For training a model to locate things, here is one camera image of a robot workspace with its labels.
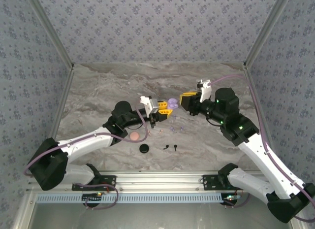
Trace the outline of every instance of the gray floral wallpaper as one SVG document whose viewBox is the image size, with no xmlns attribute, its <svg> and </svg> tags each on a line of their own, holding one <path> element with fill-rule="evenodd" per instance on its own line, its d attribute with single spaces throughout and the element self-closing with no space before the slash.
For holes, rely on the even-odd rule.
<svg viewBox="0 0 315 229">
<path fill-rule="evenodd" d="M 40 0 L 75 63 L 243 61 L 275 0 Z"/>
<path fill-rule="evenodd" d="M 0 229 L 11 227 L 22 171 L 51 129 L 67 68 L 27 0 L 0 0 Z"/>
<path fill-rule="evenodd" d="M 250 69 L 275 150 L 299 177 L 313 183 L 314 58 L 315 0 L 290 0 Z"/>
</svg>

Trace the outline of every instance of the wall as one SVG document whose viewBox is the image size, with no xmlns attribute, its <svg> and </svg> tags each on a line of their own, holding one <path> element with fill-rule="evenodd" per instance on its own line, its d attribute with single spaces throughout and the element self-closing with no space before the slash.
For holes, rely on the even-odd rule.
<svg viewBox="0 0 315 229">
<path fill-rule="evenodd" d="M 75 63 L 243 61 L 275 0 L 40 0 Z"/>
<path fill-rule="evenodd" d="M 11 227 L 22 171 L 51 129 L 67 68 L 26 0 L 0 0 L 0 228 Z"/>
<path fill-rule="evenodd" d="M 275 150 L 294 173 L 313 183 L 314 57 L 315 0 L 290 0 L 250 68 Z"/>
</svg>

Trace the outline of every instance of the pink disc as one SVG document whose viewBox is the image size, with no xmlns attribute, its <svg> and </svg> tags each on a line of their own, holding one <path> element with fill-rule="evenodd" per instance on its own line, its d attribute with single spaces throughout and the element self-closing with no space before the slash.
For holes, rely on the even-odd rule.
<svg viewBox="0 0 315 229">
<path fill-rule="evenodd" d="M 140 136 L 138 132 L 132 132 L 129 137 L 131 140 L 138 140 Z"/>
</svg>

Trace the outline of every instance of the black mounting plate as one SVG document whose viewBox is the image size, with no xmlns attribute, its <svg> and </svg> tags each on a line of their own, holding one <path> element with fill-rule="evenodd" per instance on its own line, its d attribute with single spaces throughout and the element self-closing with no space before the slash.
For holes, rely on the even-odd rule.
<svg viewBox="0 0 315 229">
<path fill-rule="evenodd" d="M 203 189 L 205 191 L 228 191 L 228 190 L 241 190 L 240 188 L 230 186 L 229 188 L 225 187 L 220 181 L 218 175 L 203 175 Z"/>
<path fill-rule="evenodd" d="M 108 184 L 115 186 L 116 185 L 116 176 L 107 176 L 107 175 L 101 175 L 97 177 L 97 183 L 90 182 L 88 185 L 99 185 L 99 184 Z M 72 190 L 73 191 L 114 191 L 114 189 L 110 187 L 81 187 L 76 184 L 72 184 Z"/>
</svg>

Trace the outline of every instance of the gray marble tabletop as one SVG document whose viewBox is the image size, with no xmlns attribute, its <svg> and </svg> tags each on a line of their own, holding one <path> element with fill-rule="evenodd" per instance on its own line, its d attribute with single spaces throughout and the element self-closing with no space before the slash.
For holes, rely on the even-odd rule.
<svg viewBox="0 0 315 229">
<path fill-rule="evenodd" d="M 198 79 L 215 81 L 229 74 L 243 74 L 243 71 L 235 65 L 210 63 L 76 64 L 57 140 L 98 128 L 121 100 L 133 105 L 140 96 L 158 100 L 179 98 L 181 93 L 195 90 Z M 220 87 L 232 87 L 240 99 L 241 113 L 258 126 L 245 81 L 228 79 L 215 84 L 213 96 Z M 137 132 L 140 138 L 144 136 L 144 128 Z M 141 144 L 121 142 L 82 156 L 74 163 L 92 163 L 99 170 L 219 170 L 227 163 L 235 163 L 244 170 L 258 169 L 222 136 L 218 127 L 208 124 L 202 115 L 190 116 L 182 108 L 175 109 L 171 118 L 157 123 L 150 132 L 151 136 L 144 141 L 150 147 L 146 154 L 140 153 Z M 170 147 L 163 150 L 166 144 Z"/>
</svg>

